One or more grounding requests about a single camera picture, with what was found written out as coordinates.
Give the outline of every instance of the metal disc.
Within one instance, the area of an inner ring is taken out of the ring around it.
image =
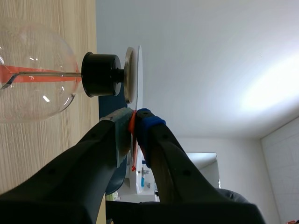
[[[137,86],[137,58],[134,48],[128,48],[124,68],[124,95],[127,104],[134,100]]]

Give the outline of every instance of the tiled wall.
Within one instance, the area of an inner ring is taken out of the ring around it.
[[[281,223],[299,220],[299,119],[262,139]]]

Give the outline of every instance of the white wall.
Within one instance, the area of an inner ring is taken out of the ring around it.
[[[213,187],[219,188],[219,171],[217,161],[201,168],[200,172]]]
[[[188,138],[178,141],[186,152],[217,153],[221,188],[240,193],[256,204],[266,223],[280,223],[259,141]]]
[[[299,220],[299,119],[262,139],[281,223]]]
[[[268,71],[298,59],[299,1],[96,2],[98,53],[118,55],[123,66],[127,47],[142,45],[143,104],[176,136],[260,137],[298,115],[298,96],[267,106],[298,93],[284,91],[283,80],[277,89],[280,72]],[[286,81],[297,77],[298,66],[286,69],[283,77],[294,74]]]

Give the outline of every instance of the clear glass jar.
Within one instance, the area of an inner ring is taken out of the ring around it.
[[[46,119],[63,111],[81,81],[68,44],[44,26],[0,20],[0,123]]]

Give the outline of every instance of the bottle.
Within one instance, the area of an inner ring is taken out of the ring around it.
[[[78,87],[92,96],[117,95],[125,84],[127,103],[136,85],[136,56],[128,48],[125,69],[116,55],[88,52],[79,72],[68,44],[43,25],[0,21],[0,123],[49,118],[67,108]]]

